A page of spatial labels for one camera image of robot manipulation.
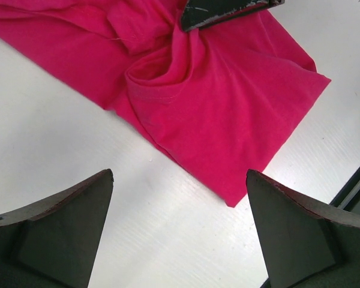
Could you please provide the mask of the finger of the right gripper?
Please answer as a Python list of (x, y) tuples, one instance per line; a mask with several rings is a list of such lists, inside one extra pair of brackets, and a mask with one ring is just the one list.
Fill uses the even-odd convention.
[(283, 5), (284, 0), (190, 0), (180, 19), (181, 29), (188, 32)]

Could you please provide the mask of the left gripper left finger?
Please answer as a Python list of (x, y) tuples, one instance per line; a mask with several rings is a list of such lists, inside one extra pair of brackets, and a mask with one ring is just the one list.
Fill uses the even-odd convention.
[(87, 287), (112, 191), (105, 169), (0, 214), (0, 287)]

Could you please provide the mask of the pink t shirt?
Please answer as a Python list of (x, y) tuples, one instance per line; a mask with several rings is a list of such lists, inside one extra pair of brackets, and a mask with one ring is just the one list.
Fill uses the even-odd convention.
[(187, 1), (0, 1), (0, 38), (113, 110), (229, 207), (330, 80), (269, 11), (184, 32)]

